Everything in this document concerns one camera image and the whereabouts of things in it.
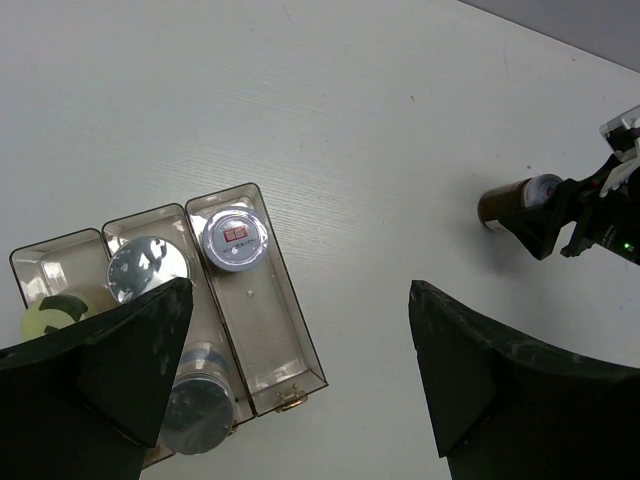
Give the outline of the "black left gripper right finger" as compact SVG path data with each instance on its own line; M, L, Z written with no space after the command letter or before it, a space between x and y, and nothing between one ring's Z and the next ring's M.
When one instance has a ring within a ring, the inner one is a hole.
M438 455L455 479L635 479L639 372L540 341L432 284L409 322Z

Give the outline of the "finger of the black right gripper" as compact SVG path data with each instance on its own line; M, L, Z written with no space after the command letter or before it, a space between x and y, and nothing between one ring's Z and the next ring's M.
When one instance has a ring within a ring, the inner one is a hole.
M581 184L573 179L530 179L523 207L502 213L497 221L537 260L553 253L561 230L579 216Z

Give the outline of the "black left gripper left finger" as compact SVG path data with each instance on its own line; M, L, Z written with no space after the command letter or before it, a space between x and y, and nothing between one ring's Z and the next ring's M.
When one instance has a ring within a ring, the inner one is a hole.
M193 310L176 278L1 352L4 479L136 479L156 445Z

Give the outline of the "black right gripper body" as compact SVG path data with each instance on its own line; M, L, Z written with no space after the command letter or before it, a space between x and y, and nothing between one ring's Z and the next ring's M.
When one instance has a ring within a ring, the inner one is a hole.
M632 264L639 264L639 169L604 197L600 192L615 167L622 162L612 154L590 177L580 181L571 194L567 218L575 221L564 257L581 255L601 247Z

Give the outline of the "white blue label shaker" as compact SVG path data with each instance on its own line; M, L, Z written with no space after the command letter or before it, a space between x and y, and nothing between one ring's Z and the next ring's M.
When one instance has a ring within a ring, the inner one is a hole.
M169 395L161 440L183 455L207 453L230 434L235 415L225 357L208 342L185 347Z

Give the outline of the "silver lid white shaker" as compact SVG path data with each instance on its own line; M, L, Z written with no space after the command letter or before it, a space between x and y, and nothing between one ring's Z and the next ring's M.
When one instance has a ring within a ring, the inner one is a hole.
M141 236L122 245L111 257L107 287L120 303L127 303L175 278L191 277L189 261L172 242Z

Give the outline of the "orange label jar white lid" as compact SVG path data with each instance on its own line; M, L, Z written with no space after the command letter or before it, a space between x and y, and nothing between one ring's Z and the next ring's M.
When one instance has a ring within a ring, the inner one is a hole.
M214 212L208 218L201 244L215 267L237 273L254 268L265 257L269 233L254 210L231 206Z

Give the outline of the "dark sauce jar white lid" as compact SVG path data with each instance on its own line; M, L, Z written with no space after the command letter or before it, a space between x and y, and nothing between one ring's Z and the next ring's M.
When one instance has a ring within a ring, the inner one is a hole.
M479 199L478 218L495 232L514 234L525 228L544 227L550 214L542 206L562 182L555 174L542 174L488 190Z

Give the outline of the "yellow cap spice bottle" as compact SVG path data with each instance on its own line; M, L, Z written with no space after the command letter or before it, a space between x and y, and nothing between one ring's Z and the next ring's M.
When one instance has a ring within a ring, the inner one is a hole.
M79 285L32 303L21 321L24 341L75 325L118 305L102 285Z

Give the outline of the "clear brown organizer tray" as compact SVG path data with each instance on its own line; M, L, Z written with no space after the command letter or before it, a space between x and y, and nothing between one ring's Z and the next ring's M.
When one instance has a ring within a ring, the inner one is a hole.
M231 206L254 210L269 233L265 257L254 268L237 273L215 267L201 244L208 218ZM79 285L108 289L112 255L141 236L169 240L189 261L193 312L185 347L208 342L225 357L236 401L230 433L257 416L292 409L326 386L262 193L253 183L14 250L9 262L24 304ZM154 465L176 453L159 437L145 462Z

